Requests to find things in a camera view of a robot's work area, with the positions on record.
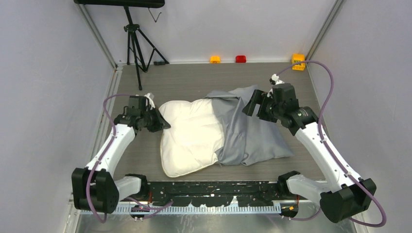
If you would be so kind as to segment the grey pillowcase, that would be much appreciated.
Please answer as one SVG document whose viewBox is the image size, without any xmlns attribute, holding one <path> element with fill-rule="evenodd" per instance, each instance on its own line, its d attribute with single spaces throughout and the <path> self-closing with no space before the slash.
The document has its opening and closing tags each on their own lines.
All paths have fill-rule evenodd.
<svg viewBox="0 0 412 233">
<path fill-rule="evenodd" d="M 206 96 L 223 127 L 224 143 L 215 151 L 222 165 L 249 166 L 293 156 L 275 123 L 242 112 L 257 88 L 252 85 L 231 91 L 213 90 Z"/>
</svg>

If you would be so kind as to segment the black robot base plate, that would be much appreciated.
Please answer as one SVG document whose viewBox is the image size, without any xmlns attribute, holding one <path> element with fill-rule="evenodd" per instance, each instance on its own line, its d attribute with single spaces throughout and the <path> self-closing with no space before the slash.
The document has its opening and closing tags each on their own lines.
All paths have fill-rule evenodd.
<svg viewBox="0 0 412 233">
<path fill-rule="evenodd" d="M 131 198 L 156 207 L 169 202 L 173 207 L 226 207 L 234 200 L 240 207 L 270 206 L 280 200 L 297 202 L 297 195 L 286 194 L 272 181 L 148 182 Z"/>
</svg>

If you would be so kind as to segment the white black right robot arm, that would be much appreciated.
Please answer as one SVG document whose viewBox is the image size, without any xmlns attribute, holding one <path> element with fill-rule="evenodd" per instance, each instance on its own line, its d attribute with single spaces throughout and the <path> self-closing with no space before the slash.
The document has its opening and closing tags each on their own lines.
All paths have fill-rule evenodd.
<svg viewBox="0 0 412 233">
<path fill-rule="evenodd" d="M 368 210 L 376 192 L 372 179 L 363 179 L 343 159 L 310 107 L 299 106 L 295 88 L 289 83 L 276 84 L 269 93 L 254 90 L 243 113 L 260 120 L 280 121 L 293 136 L 308 150 L 326 183 L 306 178 L 298 171 L 291 171 L 278 177 L 277 192 L 283 199 L 294 195 L 304 197 L 320 207 L 327 219 L 338 223 Z"/>
</svg>

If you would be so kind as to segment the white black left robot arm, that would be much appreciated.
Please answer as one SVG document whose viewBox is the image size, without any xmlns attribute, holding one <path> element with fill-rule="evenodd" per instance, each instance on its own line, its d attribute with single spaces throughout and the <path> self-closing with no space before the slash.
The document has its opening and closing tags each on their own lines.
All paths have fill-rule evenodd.
<svg viewBox="0 0 412 233">
<path fill-rule="evenodd" d="M 138 201 L 149 195 L 146 176 L 127 174 L 120 180 L 113 175 L 125 150 L 138 132 L 151 133 L 169 129 L 154 103 L 154 95 L 129 95 L 123 112 L 110 119 L 111 131 L 103 146 L 84 168 L 74 169 L 71 175 L 74 206 L 78 210 L 111 214 L 118 203 L 128 197 Z"/>
</svg>

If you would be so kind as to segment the white yellow pillow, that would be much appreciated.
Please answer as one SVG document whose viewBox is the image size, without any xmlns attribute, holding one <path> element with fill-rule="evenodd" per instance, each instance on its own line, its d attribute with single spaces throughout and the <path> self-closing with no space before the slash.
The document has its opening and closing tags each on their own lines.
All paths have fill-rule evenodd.
<svg viewBox="0 0 412 233">
<path fill-rule="evenodd" d="M 224 134 L 211 99 L 172 100 L 159 111 L 171 126 L 163 130 L 160 141 L 161 163 L 168 177 L 185 176 L 218 162 L 216 151 L 223 147 Z"/>
</svg>

